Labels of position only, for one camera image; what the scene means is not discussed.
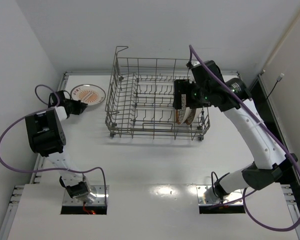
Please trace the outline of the floral plate orange rim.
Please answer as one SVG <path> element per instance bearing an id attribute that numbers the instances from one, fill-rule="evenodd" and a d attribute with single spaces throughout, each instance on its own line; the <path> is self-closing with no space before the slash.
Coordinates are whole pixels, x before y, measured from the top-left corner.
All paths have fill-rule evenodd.
<path id="1" fill-rule="evenodd" d="M 181 95 L 181 109 L 176 109 L 175 113 L 176 123 L 179 125 L 185 123 L 190 116 L 191 109 L 187 107 L 187 96 L 185 94 Z"/>
<path id="2" fill-rule="evenodd" d="M 185 123 L 187 125 L 191 125 L 198 118 L 201 112 L 202 112 L 202 108 L 191 109 L 189 116 L 185 120 Z"/>

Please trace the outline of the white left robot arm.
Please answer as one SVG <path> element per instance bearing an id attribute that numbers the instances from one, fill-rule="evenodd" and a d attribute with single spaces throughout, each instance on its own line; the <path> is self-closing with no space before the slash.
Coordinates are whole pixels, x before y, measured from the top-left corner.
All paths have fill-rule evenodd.
<path id="1" fill-rule="evenodd" d="M 72 199 L 91 204 L 96 199 L 96 193 L 66 150 L 67 141 L 61 121 L 68 117 L 64 106 L 53 106 L 26 116 L 29 146 L 34 153 L 46 158 L 58 170 L 60 183 Z"/>

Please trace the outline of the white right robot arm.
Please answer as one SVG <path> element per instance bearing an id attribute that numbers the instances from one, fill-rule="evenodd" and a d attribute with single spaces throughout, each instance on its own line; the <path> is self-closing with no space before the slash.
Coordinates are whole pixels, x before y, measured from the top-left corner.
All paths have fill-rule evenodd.
<path id="1" fill-rule="evenodd" d="M 214 106 L 236 127 L 253 156 L 252 164 L 216 180 L 207 190 L 207 202 L 222 201 L 239 189 L 261 190 L 277 181 L 292 163 L 262 129 L 262 118 L 245 83 L 237 77 L 230 79 L 225 82 L 228 93 L 198 61 L 189 61 L 186 66 L 193 77 L 173 82 L 176 123 L 191 125 L 202 108 Z"/>

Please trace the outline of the floral plate orange rim front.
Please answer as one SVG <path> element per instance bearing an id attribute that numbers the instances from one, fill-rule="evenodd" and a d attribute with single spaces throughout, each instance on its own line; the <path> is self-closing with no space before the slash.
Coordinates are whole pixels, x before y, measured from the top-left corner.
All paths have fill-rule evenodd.
<path id="1" fill-rule="evenodd" d="M 191 109 L 187 107 L 187 96 L 185 94 L 181 95 L 181 109 L 176 109 L 175 113 L 176 123 L 179 125 L 185 123 L 190 116 Z"/>

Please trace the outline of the orange sunburst glass plate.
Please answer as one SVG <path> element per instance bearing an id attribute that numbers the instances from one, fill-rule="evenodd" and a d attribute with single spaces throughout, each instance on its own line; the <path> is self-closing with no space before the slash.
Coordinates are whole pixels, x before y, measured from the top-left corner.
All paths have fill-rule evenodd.
<path id="1" fill-rule="evenodd" d="M 101 104 L 106 99 L 106 92 L 94 84 L 81 84 L 74 87 L 70 92 L 71 98 L 81 101 L 88 106 Z"/>

